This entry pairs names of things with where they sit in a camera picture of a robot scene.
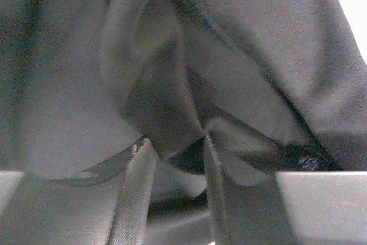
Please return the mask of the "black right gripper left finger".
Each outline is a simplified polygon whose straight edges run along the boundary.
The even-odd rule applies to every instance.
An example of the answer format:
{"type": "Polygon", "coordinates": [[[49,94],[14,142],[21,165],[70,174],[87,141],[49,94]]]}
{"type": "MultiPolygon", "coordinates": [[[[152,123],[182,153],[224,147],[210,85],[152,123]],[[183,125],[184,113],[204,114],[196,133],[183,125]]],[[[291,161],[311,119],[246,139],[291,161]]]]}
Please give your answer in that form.
{"type": "Polygon", "coordinates": [[[156,160],[141,138],[73,178],[1,171],[1,243],[142,244],[156,160]]]}

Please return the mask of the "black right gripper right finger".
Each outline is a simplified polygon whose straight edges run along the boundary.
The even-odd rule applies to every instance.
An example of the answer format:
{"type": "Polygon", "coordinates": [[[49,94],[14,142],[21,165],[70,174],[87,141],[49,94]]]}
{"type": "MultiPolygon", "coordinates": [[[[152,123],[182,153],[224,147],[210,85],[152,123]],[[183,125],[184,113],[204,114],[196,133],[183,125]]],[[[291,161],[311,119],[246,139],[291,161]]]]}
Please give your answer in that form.
{"type": "Polygon", "coordinates": [[[265,174],[206,137],[216,244],[365,244],[365,172],[265,174]]]}

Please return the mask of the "black skirt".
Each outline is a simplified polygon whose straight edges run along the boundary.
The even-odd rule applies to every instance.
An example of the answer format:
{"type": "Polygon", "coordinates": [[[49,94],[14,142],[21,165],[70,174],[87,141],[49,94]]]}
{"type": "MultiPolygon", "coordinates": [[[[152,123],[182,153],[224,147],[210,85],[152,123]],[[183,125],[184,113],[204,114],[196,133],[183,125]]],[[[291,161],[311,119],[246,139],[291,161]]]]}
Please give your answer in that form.
{"type": "Polygon", "coordinates": [[[1,0],[1,165],[68,178],[146,136],[180,169],[238,120],[366,169],[366,64],[338,0],[1,0]]]}

